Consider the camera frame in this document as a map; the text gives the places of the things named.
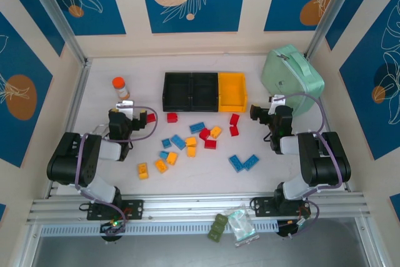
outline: white table surface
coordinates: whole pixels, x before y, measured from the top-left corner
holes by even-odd
[[[253,121],[249,116],[251,104],[267,108],[269,93],[260,82],[265,56],[254,55],[196,55],[158,56],[143,58],[94,59],[74,131],[86,133],[97,124],[108,122],[108,109],[118,101],[111,81],[122,76],[136,105],[154,108],[159,115],[155,133],[148,139],[134,143],[124,162],[99,160],[97,173],[109,184],[117,186],[122,194],[204,194],[204,193],[252,193],[274,191],[276,186],[300,172],[299,157],[277,155],[263,141],[268,134],[267,126]],[[246,74],[248,93],[247,112],[240,114],[240,135],[231,137],[229,120],[231,113],[178,113],[179,121],[168,124],[162,110],[162,92],[166,71],[232,71]],[[316,130],[321,124],[321,114],[316,105],[309,112],[293,119],[293,133]],[[178,153],[175,166],[161,174],[154,162],[163,150],[161,140],[178,134],[182,139],[192,136],[189,125],[204,122],[206,127],[220,126],[223,130],[217,139],[217,150],[204,149],[203,140],[197,137],[196,157],[188,158],[186,148],[176,146],[166,149]],[[146,129],[133,132],[132,137],[147,134]],[[252,154],[260,161],[250,171],[237,173],[228,161],[236,154],[244,162]],[[149,179],[138,178],[138,163],[147,163]],[[57,194],[76,194],[73,188],[59,185]]]

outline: blue lego brick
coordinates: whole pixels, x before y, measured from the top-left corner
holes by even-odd
[[[168,151],[160,151],[160,158],[167,159],[169,155]]]
[[[205,128],[206,126],[204,125],[204,122],[200,122],[200,123],[196,123],[194,125],[190,125],[190,132],[192,134],[196,134],[196,133],[200,133],[202,131],[203,128]]]
[[[239,158],[234,155],[229,158],[229,162],[232,164],[233,168],[235,168],[236,172],[242,171],[244,169],[243,164],[240,162]]]
[[[162,142],[162,145],[164,146],[164,148],[168,148],[168,147],[172,146],[171,141],[169,139],[164,139],[161,142]]]
[[[181,139],[177,134],[171,138],[172,143],[174,143],[180,150],[186,147],[185,141]]]
[[[249,171],[260,159],[252,155],[246,162],[243,163],[244,168]]]

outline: black compartment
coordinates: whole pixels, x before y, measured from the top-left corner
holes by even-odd
[[[191,73],[165,73],[162,92],[164,112],[190,111]]]
[[[218,112],[218,73],[192,73],[191,111]]]

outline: green object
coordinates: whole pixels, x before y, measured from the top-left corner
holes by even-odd
[[[318,98],[325,87],[318,72],[290,44],[269,52],[261,82],[272,96],[304,92]],[[286,100],[286,105],[293,108],[293,116],[307,112],[313,104],[314,101],[305,96],[293,96]]]
[[[211,230],[222,234],[222,233],[224,233],[225,226],[223,226],[221,223],[218,223],[217,221],[215,221],[211,226]]]
[[[228,217],[221,214],[217,214],[217,216],[215,216],[215,221],[225,226],[228,223]]]
[[[210,230],[210,232],[208,233],[207,237],[215,242],[219,242],[219,240],[221,240],[221,236],[222,234],[217,233],[214,230]]]

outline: bag strap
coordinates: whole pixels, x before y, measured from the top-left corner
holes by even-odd
[[[308,65],[304,56],[302,56],[298,52],[291,53],[290,56],[298,63],[301,68],[301,72],[306,78],[313,78],[314,76],[311,74],[310,66]]]

